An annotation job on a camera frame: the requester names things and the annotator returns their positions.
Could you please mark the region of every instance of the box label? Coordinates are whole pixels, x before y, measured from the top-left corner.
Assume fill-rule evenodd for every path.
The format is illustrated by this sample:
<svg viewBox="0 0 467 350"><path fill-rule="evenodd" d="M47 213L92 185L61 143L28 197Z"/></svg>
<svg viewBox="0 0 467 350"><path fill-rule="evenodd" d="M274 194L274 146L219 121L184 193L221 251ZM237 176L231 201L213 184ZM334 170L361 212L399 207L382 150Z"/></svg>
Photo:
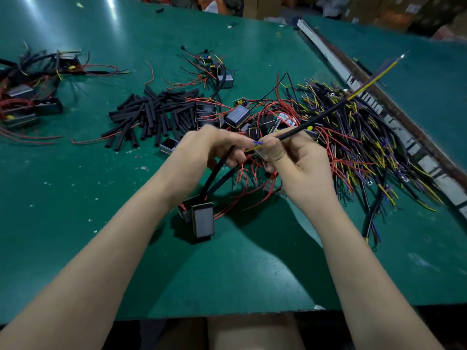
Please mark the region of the box label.
<svg viewBox="0 0 467 350"><path fill-rule="evenodd" d="M418 11L420 11L421 8L421 5L410 4L407 6L407 9L405 11L408 13L417 13Z"/></svg>

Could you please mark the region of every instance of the person's right arm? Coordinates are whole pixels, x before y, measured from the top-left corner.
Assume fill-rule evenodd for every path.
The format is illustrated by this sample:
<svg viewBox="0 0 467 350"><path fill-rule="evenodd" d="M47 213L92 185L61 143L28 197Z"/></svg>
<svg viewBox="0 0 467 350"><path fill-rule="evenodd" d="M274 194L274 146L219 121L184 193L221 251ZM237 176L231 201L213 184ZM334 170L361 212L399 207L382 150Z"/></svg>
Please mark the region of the person's right arm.
<svg viewBox="0 0 467 350"><path fill-rule="evenodd" d="M277 170L292 202L323 243L357 349L442 349L394 285L336 197L326 150L304 132L263 138L267 170Z"/></svg>

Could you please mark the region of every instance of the person's left hand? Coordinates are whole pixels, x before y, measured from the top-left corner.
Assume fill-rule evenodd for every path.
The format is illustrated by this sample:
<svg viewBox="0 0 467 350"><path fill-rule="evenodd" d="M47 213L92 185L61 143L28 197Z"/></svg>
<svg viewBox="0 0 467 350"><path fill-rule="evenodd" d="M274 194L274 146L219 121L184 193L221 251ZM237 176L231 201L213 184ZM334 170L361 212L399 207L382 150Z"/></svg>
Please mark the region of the person's left hand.
<svg viewBox="0 0 467 350"><path fill-rule="evenodd" d="M199 131L187 132L151 178L164 201L169 204L168 208L173 209L181 204L196 188L206 167L214 168L214 157L222 157L232 145L235 145L235 149L226 161L229 167L247 159L243 148L252 149L255 146L253 140L246 136L211 125L205 125Z"/></svg>

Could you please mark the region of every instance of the workbench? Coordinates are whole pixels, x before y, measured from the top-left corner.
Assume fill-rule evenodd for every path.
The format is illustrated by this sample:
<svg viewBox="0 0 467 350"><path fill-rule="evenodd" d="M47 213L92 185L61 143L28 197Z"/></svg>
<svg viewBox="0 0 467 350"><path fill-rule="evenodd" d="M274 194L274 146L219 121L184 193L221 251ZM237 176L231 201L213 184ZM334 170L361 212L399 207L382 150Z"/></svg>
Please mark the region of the workbench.
<svg viewBox="0 0 467 350"><path fill-rule="evenodd" d="M63 135L56 145L27 147L0 141L0 323L11 321L152 176L165 157L143 142L115 153L76 146L112 127L107 112L130 93L192 79L180 46L214 49L233 70L232 89L221 97L261 98L277 74L292 80L337 79L298 31L289 26L129 0L1 0L5 30L1 57L16 59L23 40L35 50L90 51L90 63L129 69L130 75L67 77L58 90L61 115L46 117L41 135ZM207 173L201 180L204 183ZM230 200L225 184L217 202ZM259 201L259 193L245 206ZM375 223L381 235L376 256L413 305L466 302L465 223L450 205L424 210L404 193L404 211L386 207ZM355 199L345 209L357 228L364 213ZM324 253L306 218L283 196L243 212L233 209L215 222L208 242L187 242L190 226L176 211L154 234L125 293L117 319L145 319L250 312L339 309Z"/></svg>

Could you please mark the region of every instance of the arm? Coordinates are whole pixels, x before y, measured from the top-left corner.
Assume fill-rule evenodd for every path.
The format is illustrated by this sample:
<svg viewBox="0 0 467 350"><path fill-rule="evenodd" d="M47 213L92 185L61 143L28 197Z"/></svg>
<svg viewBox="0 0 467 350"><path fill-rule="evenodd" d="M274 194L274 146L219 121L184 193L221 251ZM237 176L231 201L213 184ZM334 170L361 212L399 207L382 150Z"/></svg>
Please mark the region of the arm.
<svg viewBox="0 0 467 350"><path fill-rule="evenodd" d="M155 227L198 184L213 156L251 139L206 125L190 131L157 173L0 332L0 349L101 349ZM236 149L227 163L246 157Z"/></svg>
<svg viewBox="0 0 467 350"><path fill-rule="evenodd" d="M267 170L277 170L289 198L321 238L355 347L442 349L342 209L324 148L303 132L283 143L278 134L263 139Z"/></svg>

